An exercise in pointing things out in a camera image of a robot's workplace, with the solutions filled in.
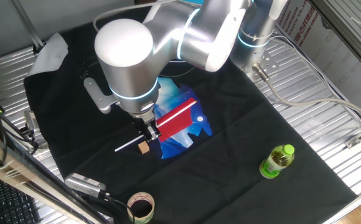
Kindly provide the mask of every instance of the blue light ring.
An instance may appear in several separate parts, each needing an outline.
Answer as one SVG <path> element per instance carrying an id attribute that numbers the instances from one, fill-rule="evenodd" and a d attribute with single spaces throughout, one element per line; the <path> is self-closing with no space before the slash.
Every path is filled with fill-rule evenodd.
<path id="1" fill-rule="evenodd" d="M 269 41 L 267 41 L 266 43 L 261 44 L 261 45 L 252 45 L 252 44 L 247 44 L 244 40 L 242 40 L 239 33 L 237 34 L 237 37 L 238 37 L 238 39 L 240 40 L 240 42 L 241 42 L 242 44 L 244 44 L 245 46 L 247 46 L 247 47 L 254 47 L 254 48 L 264 47 L 264 46 L 266 46 L 266 45 L 269 43 Z"/>
<path id="2" fill-rule="evenodd" d="M 143 95 L 140 95 L 140 96 L 134 96 L 134 97 L 128 97 L 128 96 L 122 96 L 116 92 L 113 91 L 113 89 L 111 89 L 110 87 L 110 90 L 114 93 L 114 95 L 122 98 L 122 99 L 126 99 L 126 100 L 138 100 L 138 99 L 141 99 L 145 96 L 148 96 L 148 94 L 150 94 L 152 91 L 154 91 L 154 89 L 156 88 L 157 86 L 157 83 L 158 83 L 158 78 L 156 79 L 156 82 L 154 83 L 154 86 L 151 88 L 151 90 L 149 90 L 147 93 L 143 94 Z"/>
<path id="3" fill-rule="evenodd" d="M 192 23 L 192 19 L 193 17 L 200 11 L 200 9 L 195 9 L 189 16 L 189 18 L 187 18 L 185 25 L 183 26 L 183 33 L 182 36 L 179 39 L 178 42 L 178 48 L 177 48 L 177 57 L 179 60 L 181 60 L 181 48 L 182 48 L 182 44 L 183 44 L 183 39 L 185 38 L 185 34 L 187 29 L 189 28 L 190 24 Z"/>

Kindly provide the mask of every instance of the keyboard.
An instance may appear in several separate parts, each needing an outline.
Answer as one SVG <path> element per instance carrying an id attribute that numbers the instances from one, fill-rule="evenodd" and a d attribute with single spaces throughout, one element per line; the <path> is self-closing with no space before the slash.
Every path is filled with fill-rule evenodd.
<path id="1" fill-rule="evenodd" d="M 0 180 L 0 224 L 38 223 L 33 198 Z"/>

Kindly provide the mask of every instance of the tape roll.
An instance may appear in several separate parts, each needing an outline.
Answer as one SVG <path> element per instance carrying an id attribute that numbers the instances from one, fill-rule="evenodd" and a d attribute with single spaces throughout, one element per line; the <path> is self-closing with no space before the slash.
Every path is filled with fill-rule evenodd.
<path id="1" fill-rule="evenodd" d="M 136 217 L 135 216 L 135 223 L 136 224 L 146 224 L 153 217 L 154 207 L 156 204 L 154 203 L 153 197 L 149 193 L 139 192 L 139 193 L 132 195 L 132 197 L 128 200 L 127 205 L 131 208 L 133 204 L 135 204 L 137 201 L 140 201 L 140 200 L 145 200 L 145 201 L 149 202 L 152 208 L 151 208 L 151 211 L 148 213 L 148 215 L 146 215 L 145 217 Z M 128 211 L 128 217 L 132 222 L 133 221 L 132 213 L 131 213 L 131 211 L 129 211 L 128 208 L 127 208 L 127 211 Z"/>

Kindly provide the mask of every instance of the green bottle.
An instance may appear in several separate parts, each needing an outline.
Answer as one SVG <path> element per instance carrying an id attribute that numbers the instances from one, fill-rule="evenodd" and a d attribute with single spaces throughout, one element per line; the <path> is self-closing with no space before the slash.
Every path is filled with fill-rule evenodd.
<path id="1" fill-rule="evenodd" d="M 292 145 L 281 145 L 272 150 L 269 158 L 260 165 L 263 177 L 273 179 L 277 177 L 284 168 L 294 160 L 294 147 Z"/>

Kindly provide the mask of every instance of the black tablecloth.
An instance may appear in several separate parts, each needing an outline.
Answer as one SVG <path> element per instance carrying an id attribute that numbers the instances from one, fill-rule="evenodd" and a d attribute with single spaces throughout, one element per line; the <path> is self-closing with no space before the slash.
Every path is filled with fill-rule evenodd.
<path id="1" fill-rule="evenodd" d="M 30 108 L 63 176 L 77 172 L 100 181 L 124 202 L 150 193 L 156 202 L 151 223 L 321 223 L 356 197 L 231 62 L 217 73 L 195 69 L 174 78 L 193 89 L 213 136 L 190 135 L 193 145 L 170 159 L 161 159 L 158 142 L 145 155 L 137 145 L 114 152 L 138 134 L 129 115 L 116 106 L 100 113 L 83 88 L 94 35 L 91 25 L 64 33 L 69 54 L 60 69 L 25 80 Z M 99 66 L 88 75 L 109 93 Z M 295 161 L 265 179 L 259 164 L 280 144 L 295 147 Z M 125 210 L 120 219 L 129 222 Z"/>

